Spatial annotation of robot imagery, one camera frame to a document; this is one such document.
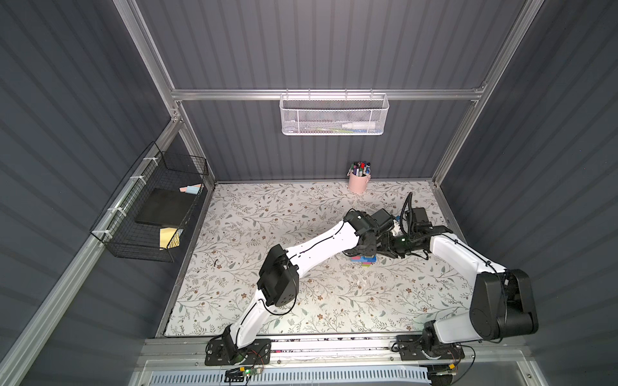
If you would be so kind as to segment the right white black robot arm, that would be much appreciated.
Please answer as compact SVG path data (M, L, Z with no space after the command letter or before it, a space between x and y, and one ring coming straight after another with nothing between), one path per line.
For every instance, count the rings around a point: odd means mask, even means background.
M429 357L440 355L448 347L472 341L499 341L532 335L538 331L532 283L523 270L509 270L492 262L458 238L446 226L433 225L422 207L412 206L413 194L405 198L394 223L400 233L378 238L378 253L403 259L430 254L444 260L473 288L466 315L425 323L419 340Z

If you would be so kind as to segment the light blue long lego brick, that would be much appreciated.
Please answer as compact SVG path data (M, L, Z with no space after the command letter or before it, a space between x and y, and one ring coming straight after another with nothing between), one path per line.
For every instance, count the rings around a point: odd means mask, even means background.
M373 257L363 257L363 256L355 256L351 257L351 262L360 262L362 265L373 265L377 262L378 258L376 256Z

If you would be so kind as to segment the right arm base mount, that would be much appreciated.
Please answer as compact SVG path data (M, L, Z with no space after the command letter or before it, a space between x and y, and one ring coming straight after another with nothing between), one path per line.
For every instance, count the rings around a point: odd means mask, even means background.
M401 360L450 360L459 363L465 358L460 344L443 344L433 337L422 335L397 335L390 347Z

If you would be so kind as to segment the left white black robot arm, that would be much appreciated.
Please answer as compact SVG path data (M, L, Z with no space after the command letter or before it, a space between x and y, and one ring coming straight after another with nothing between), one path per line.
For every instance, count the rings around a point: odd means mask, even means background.
M379 237L389 236L393 227L394 217L384 209L373 215L351 209L343 220L309 241L286 248L273 246L259 270L250 304L221 334L228 362L241 361L270 316L285 315L274 312L275 308L297 302L300 279L310 270L338 253L375 255Z

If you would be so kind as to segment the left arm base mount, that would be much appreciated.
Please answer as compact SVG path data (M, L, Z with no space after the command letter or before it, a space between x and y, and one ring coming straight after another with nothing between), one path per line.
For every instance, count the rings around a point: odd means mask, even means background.
M211 339L205 349L205 366L262 365L270 363L272 341L256 339L244 348L236 348L229 339Z

